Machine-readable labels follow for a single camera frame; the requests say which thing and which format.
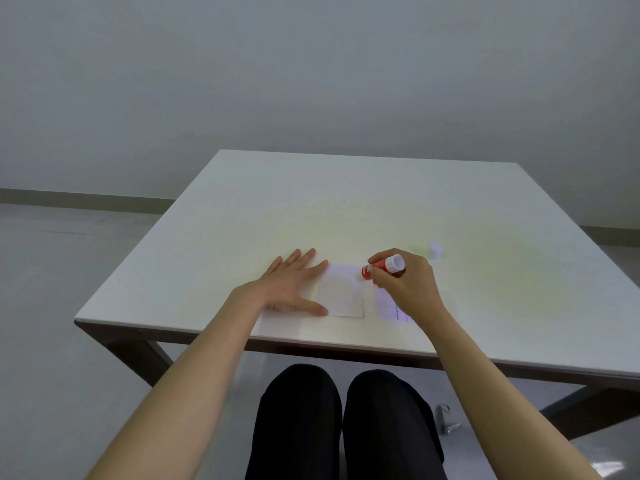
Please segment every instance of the forearm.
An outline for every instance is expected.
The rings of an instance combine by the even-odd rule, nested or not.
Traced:
[[[87,478],[193,478],[262,306],[258,289],[234,290],[139,405]]]
[[[446,310],[418,319],[500,480],[599,479]]]

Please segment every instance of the white wall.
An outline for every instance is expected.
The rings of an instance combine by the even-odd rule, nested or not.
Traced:
[[[172,198],[220,148],[516,161],[640,227],[640,0],[2,0],[0,187]]]

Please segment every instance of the glue stick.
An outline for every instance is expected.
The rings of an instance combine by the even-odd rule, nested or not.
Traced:
[[[404,273],[404,259],[400,254],[394,254],[387,259],[381,259],[373,264],[368,264],[362,268],[362,277],[366,280],[371,279],[371,268],[379,267],[382,271],[393,276],[400,277]]]

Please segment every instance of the left hand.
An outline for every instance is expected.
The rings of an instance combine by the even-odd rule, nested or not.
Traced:
[[[325,316],[327,309],[298,293],[299,286],[311,281],[321,274],[329,265],[326,259],[317,266],[305,268],[316,255],[315,249],[310,249],[304,255],[299,249],[293,251],[284,261],[278,256],[271,263],[262,277],[252,284],[261,287],[266,300],[265,307],[277,312],[308,312],[312,315]]]

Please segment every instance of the paper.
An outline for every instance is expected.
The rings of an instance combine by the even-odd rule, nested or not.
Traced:
[[[396,306],[396,302],[389,293],[376,286],[375,294],[378,318],[398,322],[411,322],[411,317]]]
[[[330,264],[318,283],[316,301],[336,317],[364,317],[364,279],[359,266]]]

